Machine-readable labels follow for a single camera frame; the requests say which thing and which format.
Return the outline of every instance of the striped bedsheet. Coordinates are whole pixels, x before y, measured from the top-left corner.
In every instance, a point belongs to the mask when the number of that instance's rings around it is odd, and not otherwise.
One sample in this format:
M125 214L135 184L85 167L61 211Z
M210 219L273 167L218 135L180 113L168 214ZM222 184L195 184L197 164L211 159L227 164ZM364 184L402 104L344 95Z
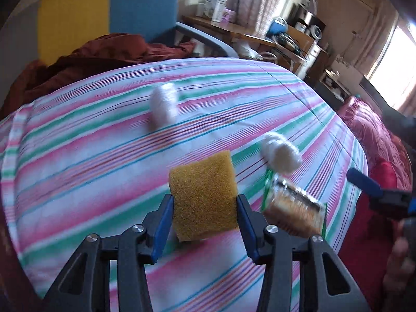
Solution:
M155 130L148 98L174 82L176 124ZM291 180L328 203L327 240L336 251L359 190L348 168L367 173L363 149L311 88L284 68L231 58L190 58L113 70L71 84L0 123L1 197L25 273L43 296L83 238L119 234L169 193L168 171L229 149L238 190L258 210L268 131L299 147ZM173 234L146 268L155 311L255 311L264 268L247 257L238 230L177 245ZM111 267L117 311L116 266ZM292 309L298 308L293 266Z

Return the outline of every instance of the silver bolt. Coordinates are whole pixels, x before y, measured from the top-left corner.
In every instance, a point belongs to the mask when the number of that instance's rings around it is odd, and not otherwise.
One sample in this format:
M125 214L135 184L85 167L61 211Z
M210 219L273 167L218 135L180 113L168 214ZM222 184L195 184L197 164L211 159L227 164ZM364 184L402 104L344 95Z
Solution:
M276 225L268 225L266 226L266 230L270 233L276 233L279 231L279 228Z
M312 236L312 241L314 241L315 243L320 243L320 242L323 242L324 239L320 235L315 235L315 236Z
M93 243L98 239L98 235L96 233L91 233L87 236L86 240L87 242Z
M142 224L136 224L132 226L132 230L136 233L143 232L144 226Z

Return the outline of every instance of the bright window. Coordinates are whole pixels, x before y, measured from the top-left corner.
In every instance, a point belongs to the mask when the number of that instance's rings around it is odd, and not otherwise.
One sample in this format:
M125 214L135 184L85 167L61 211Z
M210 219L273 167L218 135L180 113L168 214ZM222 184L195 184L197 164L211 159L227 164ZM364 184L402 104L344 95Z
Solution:
M416 45L399 27L369 78L389 106L398 109L416 84Z

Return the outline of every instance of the white yarn ball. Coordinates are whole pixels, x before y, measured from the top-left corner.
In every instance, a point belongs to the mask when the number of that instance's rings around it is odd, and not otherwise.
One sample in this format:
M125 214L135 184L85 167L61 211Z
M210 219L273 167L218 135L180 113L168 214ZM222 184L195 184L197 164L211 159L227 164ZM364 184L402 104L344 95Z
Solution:
M179 114L178 91L173 83L158 85L150 95L150 111L158 127L176 122Z
M283 135L266 133L261 142L261 154L276 173L290 175L302 164L299 149Z

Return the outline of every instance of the transparent wrapper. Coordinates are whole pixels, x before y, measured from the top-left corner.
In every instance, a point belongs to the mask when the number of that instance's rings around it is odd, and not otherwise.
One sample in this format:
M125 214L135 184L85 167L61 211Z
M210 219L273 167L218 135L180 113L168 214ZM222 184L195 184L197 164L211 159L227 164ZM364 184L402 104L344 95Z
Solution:
M319 203L306 191L271 171L266 175L262 211L269 224L290 235L325 237L326 204Z

